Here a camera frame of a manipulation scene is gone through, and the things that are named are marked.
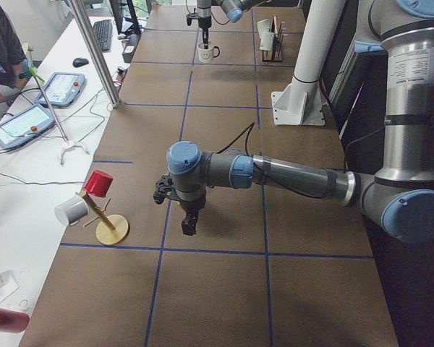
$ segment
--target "white desk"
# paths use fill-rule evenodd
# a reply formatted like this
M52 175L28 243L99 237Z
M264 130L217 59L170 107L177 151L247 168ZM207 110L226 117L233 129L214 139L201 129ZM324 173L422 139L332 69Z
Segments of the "white desk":
M92 22L105 19L92 18ZM117 67L128 67L122 60L122 45L114 34L111 51L104 54L110 72L114 75ZM78 69L72 66L74 58L84 57L90 64ZM48 53L38 69L43 79L48 79L53 72L83 73L87 79L86 86L71 107L56 109L60 120L87 103L99 90L102 84L98 78L95 66L84 44L77 23L73 20L63 32L60 39ZM25 89L36 87L34 80L29 81ZM35 100L36 91L25 93L27 98ZM76 113L62 126L71 140L79 140L95 128L105 117L105 121L94 133L82 142L87 145L90 154L76 148L64 155L64 165L59 164L59 155L64 143L61 138L36 139L23 148L0 155L0 172L17 177L27 182L51 181L84 181L93 159L93 153L98 146L101 135L111 113L111 104L106 94L99 94L90 113L91 101L85 108ZM23 98L16 99L9 109L18 113L30 104ZM59 130L54 127L45 133L46 136L59 136ZM19 288L8 296L0 307L15 309L23 300L27 301L32 314L35 303L43 287L48 270L53 261L65 227L54 215L55 206L64 202L80 191L82 184L65 185L25 185L0 176L0 273L10 271L19 284ZM20 334L0 333L1 347L18 346L22 337Z

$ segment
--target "blue grid line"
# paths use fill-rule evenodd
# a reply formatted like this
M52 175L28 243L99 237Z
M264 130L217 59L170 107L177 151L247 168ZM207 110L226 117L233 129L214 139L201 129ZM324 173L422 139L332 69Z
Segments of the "blue grid line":
M99 249L132 249L136 251L161 251L161 252L181 252L181 253L208 253L208 254L232 254L232 255L257 255L265 256L265 252L256 251L228 251L222 249L185 249L171 247L144 247L144 246L104 246L102 244L76 244L62 242L63 247L85 247ZM268 252L269 257L293 257L293 258L330 258L330 259L356 259L356 260L372 260L372 255L340 255L340 254L310 254L310 253L280 253Z
M183 104L179 103L124 103L126 106L160 106L160 107L183 107Z
M192 78L193 78L193 71L190 71L190 79L188 80L187 98L185 100L185 105L184 105L184 110L183 110L182 128L180 129L179 141L182 141L183 131L185 130L185 121L187 120L188 98L190 97Z
M195 57L196 57L196 50L197 50L197 42L200 39L200 28L197 29L196 32L196 39L195 39L195 49L193 50L193 59L191 60L192 65L195 65Z
M251 10L251 25L252 25L252 52L254 53L254 70L258 70L258 58L255 53L255 34L254 34L254 12Z
M259 105L259 85L255 83L255 102L258 109L258 128L262 126L262 119L260 119L260 105Z
M167 252L179 253L208 253L208 254L231 254L231 255L264 255L263 252L256 251L225 251L222 249L186 249L186 248L164 248Z
M154 305L156 303L156 294L158 293L159 275L161 274L162 256L164 253L164 244L166 243L167 229L169 228L170 213L171 213L171 201L169 201L167 205L166 221L164 222L164 229L162 233L161 250L159 252L158 267L156 268L156 277L154 279L153 295L151 296L150 314L148 316L148 325L146 327L144 347L148 347L148 343L150 341L151 325L153 324Z
M130 160L96 160L94 159L92 163L108 163L108 164L133 164Z
M145 31L168 31L168 32L178 32L178 33L190 33L194 30L184 30L184 29L153 29L153 28L145 28ZM230 34L258 34L258 31L254 29L254 22L252 23L252 32L251 31L241 31L241 30L209 30L209 33L230 33ZM303 31L286 31L285 34L304 34Z
M267 221L267 199L265 196L265 186L261 186L262 192L262 215L263 215L263 241L265 247L265 274L267 276L267 304L268 304L268 333L270 347L273 347L273 310L272 310L272 290L270 280L270 252L268 251L268 221Z
M62 242L59 245L64 247L80 247L80 248L133 249L135 251L160 251L161 250L160 247L119 246L119 245L105 246L104 244L75 244L72 242Z
M250 110L254 110L257 107L254 106L214 106L214 105L187 105L187 104L183 104L183 105L166 105L166 104L154 104L154 103L124 103L126 106L155 106L155 107L207 107L207 108L245 108L245 109L250 109Z
M158 65L198 65L198 66L221 66L221 67L253 67L254 64L225 64L225 63L174 63L170 61L143 61L137 60L132 61L131 64L158 64ZM295 65L264 65L264 64L256 64L257 67L283 67L283 68L295 68Z
M340 254L309 254L309 253L269 253L271 257L304 257L304 258L337 258L337 259L374 259L372 255L340 255Z

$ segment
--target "white mug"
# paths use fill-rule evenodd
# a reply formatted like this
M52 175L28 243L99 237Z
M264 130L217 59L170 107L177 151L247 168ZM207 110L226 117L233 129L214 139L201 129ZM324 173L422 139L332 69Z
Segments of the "white mug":
M218 46L213 45L210 41L208 42L208 47L204 48L204 43L199 42L197 45L197 57L202 63L208 64L211 63L214 58L220 56L220 48Z
M77 222L88 215L87 203L79 195L55 207L55 215L59 222L65 226Z

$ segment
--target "label sticker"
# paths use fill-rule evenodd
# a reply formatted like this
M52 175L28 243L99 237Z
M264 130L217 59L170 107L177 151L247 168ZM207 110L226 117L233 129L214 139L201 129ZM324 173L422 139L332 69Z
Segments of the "label sticker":
M389 56L388 89L402 85L434 84L434 48Z

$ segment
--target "blue joint cap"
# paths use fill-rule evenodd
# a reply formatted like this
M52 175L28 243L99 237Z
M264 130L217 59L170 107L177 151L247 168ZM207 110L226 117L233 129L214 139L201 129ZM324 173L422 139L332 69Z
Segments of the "blue joint cap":
M230 185L235 189L247 189L252 184L252 171L254 165L251 157L237 155L231 163Z
M434 0L397 0L406 12L421 18L434 18Z
M231 9L226 14L226 17L230 22L236 23L243 17L243 11L241 9Z
M166 157L169 172L182 175L195 168L201 159L201 152L193 142L180 141L169 148Z
M364 41L355 40L354 50L358 54L361 54L361 53L373 53L373 54L385 53L384 48L381 47L381 43L379 43L379 42L364 42Z
M384 209L381 225L389 235L410 244L434 238L434 190L400 195Z

